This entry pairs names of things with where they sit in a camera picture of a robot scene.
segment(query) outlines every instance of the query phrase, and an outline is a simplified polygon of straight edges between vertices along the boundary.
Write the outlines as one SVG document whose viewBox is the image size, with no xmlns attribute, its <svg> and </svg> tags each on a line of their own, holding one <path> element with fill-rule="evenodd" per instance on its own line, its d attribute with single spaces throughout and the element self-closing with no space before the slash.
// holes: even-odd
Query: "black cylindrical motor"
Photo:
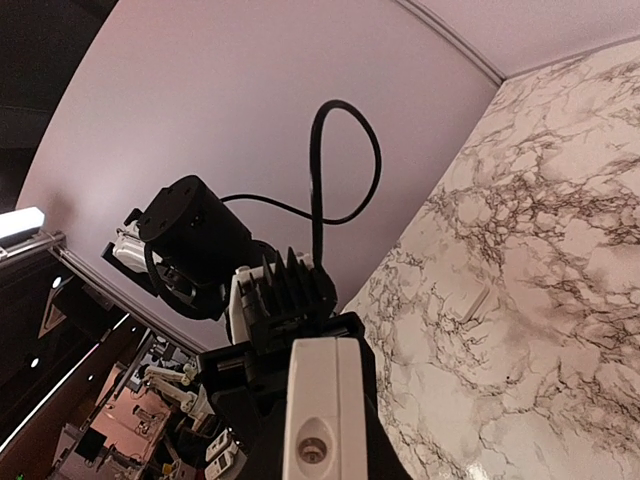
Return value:
<svg viewBox="0 0 640 480">
<path fill-rule="evenodd" d="M 140 239 L 194 285 L 225 285 L 261 265 L 251 232 L 195 175 L 163 188 L 138 220 Z"/>
</svg>

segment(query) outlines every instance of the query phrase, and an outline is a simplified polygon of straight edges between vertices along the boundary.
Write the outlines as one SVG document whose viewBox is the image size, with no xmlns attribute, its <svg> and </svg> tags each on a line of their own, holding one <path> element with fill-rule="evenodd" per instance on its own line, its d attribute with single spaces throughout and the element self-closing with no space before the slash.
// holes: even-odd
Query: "black cable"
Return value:
<svg viewBox="0 0 640 480">
<path fill-rule="evenodd" d="M 324 128 L 324 122 L 327 118 L 327 115 L 331 110 L 334 109 L 340 109 L 349 112 L 362 126 L 367 136 L 369 137 L 369 141 L 371 142 L 375 161 L 373 180 L 371 181 L 371 186 L 369 187 L 369 191 L 367 192 L 364 200 L 362 200 L 360 205 L 358 205 L 358 207 L 349 215 L 337 219 L 324 218 L 323 216 L 321 170 L 322 130 Z M 252 193 L 229 195 L 227 197 L 221 198 L 220 200 L 223 203 L 231 202 L 234 200 L 255 200 L 258 202 L 273 205 L 295 215 L 299 215 L 303 218 L 311 220 L 313 222 L 313 261 L 315 266 L 319 267 L 322 265 L 323 224 L 343 225 L 360 215 L 362 211 L 367 207 L 369 202 L 371 202 L 371 199 L 373 198 L 378 188 L 380 177 L 382 175 L 382 154 L 380 152 L 380 144 L 378 143 L 378 138 L 376 137 L 376 134 L 367 119 L 364 117 L 364 115 L 362 115 L 362 113 L 360 113 L 360 111 L 356 107 L 343 100 L 330 100 L 320 107 L 318 113 L 316 113 L 311 127 L 311 139 L 309 142 L 309 170 L 311 174 L 311 213 L 307 213 L 303 210 L 292 207 L 291 205 L 287 205 L 286 203 L 280 202 L 273 198 L 265 197 L 263 195 L 255 195 Z"/>
<path fill-rule="evenodd" d="M 162 298 L 162 300 L 164 300 L 167 305 L 173 308 L 180 315 L 183 315 L 192 320 L 205 320 L 207 318 L 210 318 L 210 315 L 208 315 L 206 312 L 201 312 L 200 310 L 187 305 L 169 291 L 167 286 L 160 278 L 160 274 L 158 273 L 156 264 L 153 261 L 153 250 L 148 243 L 146 243 L 144 246 L 144 263 L 147 267 L 147 272 L 149 272 L 149 278 L 151 279 L 153 288 L 155 288 L 156 292 L 158 292 L 158 295 L 160 295 L 160 298 Z"/>
</svg>

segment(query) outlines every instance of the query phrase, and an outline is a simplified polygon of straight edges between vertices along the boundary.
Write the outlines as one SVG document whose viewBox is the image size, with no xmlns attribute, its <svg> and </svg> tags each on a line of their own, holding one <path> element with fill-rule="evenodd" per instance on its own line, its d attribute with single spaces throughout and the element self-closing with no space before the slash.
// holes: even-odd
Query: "screw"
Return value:
<svg viewBox="0 0 640 480">
<path fill-rule="evenodd" d="M 327 456 L 327 446 L 319 438 L 305 438 L 298 445 L 298 455 L 305 463 L 320 463 Z"/>
</svg>

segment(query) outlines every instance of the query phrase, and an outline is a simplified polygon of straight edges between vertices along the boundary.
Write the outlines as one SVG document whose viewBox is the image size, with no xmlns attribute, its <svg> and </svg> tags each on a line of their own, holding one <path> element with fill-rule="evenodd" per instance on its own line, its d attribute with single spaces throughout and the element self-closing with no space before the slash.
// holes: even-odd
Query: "marble surface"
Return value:
<svg viewBox="0 0 640 480">
<path fill-rule="evenodd" d="M 347 306 L 413 478 L 640 478 L 639 127 L 639 43 L 507 82 Z"/>
</svg>

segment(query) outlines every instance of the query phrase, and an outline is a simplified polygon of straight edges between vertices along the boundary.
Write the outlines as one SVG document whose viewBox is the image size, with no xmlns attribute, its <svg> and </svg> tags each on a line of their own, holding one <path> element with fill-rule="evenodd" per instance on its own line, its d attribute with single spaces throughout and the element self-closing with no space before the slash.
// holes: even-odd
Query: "light strip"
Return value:
<svg viewBox="0 0 640 480">
<path fill-rule="evenodd" d="M 129 318 L 129 314 L 128 314 L 128 313 L 127 313 L 124 317 L 122 317 L 118 323 L 116 323 L 116 324 L 113 326 L 113 328 L 111 329 L 111 331 L 112 331 L 112 332 L 115 332 L 115 331 L 116 331 L 116 328 L 118 328 L 120 325 L 122 325 L 122 324 L 124 323 L 124 321 L 125 321 L 127 318 Z"/>
<path fill-rule="evenodd" d="M 100 346 L 100 344 L 99 344 L 99 343 L 96 343 L 96 344 L 93 346 L 93 348 L 92 348 L 91 350 L 89 350 L 89 351 L 87 352 L 87 354 L 86 354 L 84 357 L 82 357 L 82 359 L 81 359 L 78 363 L 76 363 L 76 365 L 75 365 L 71 370 L 69 370 L 69 371 L 67 372 L 67 374 L 66 374 L 64 377 L 62 377 L 58 383 L 56 383 L 56 385 L 51 389 L 51 391 L 50 391 L 47 395 L 45 395 L 45 397 L 44 397 L 42 400 L 40 400 L 40 402 L 38 403 L 38 405 L 36 405 L 36 408 L 34 408 L 33 410 L 31 410 L 31 412 L 29 413 L 29 415 L 27 415 L 27 416 L 25 417 L 25 419 L 24 419 L 22 422 L 20 422 L 20 425 L 18 425 L 18 427 L 17 427 L 13 432 L 11 432 L 11 435 L 9 435 L 9 437 L 7 437 L 7 439 L 4 441 L 4 443 L 3 443 L 2 445 L 0 445 L 0 454 L 2 454 L 2 452 L 5 450 L 5 448 L 7 448 L 7 446 L 8 446 L 8 445 L 11 443 L 11 441 L 16 437 L 16 435 L 18 435 L 18 433 L 20 433 L 20 430 L 22 430 L 22 429 L 24 428 L 24 426 L 27 424 L 27 422 L 29 422 L 29 420 L 31 420 L 31 419 L 34 417 L 34 415 L 35 415 L 36 413 L 38 413 L 38 410 L 40 410 L 40 409 L 42 408 L 42 406 L 43 406 L 45 403 L 47 403 L 47 400 L 49 400 L 49 399 L 53 396 L 53 394 L 54 394 L 54 393 L 56 393 L 56 391 L 58 391 L 58 389 L 62 386 L 62 384 L 63 384 L 64 382 L 66 382 L 66 381 L 69 379 L 69 377 L 70 377 L 71 375 L 73 375 L 73 372 L 75 372 L 75 371 L 80 367 L 80 365 L 82 365 L 82 364 L 84 363 L 84 361 L 85 361 L 87 358 L 89 358 L 89 356 L 90 356 L 90 355 L 91 355 L 91 354 L 96 350 L 96 348 L 98 348 L 99 346 Z"/>
<path fill-rule="evenodd" d="M 0 215 L 0 238 L 27 232 L 44 225 L 44 213 L 36 207 L 24 208 Z"/>
</svg>

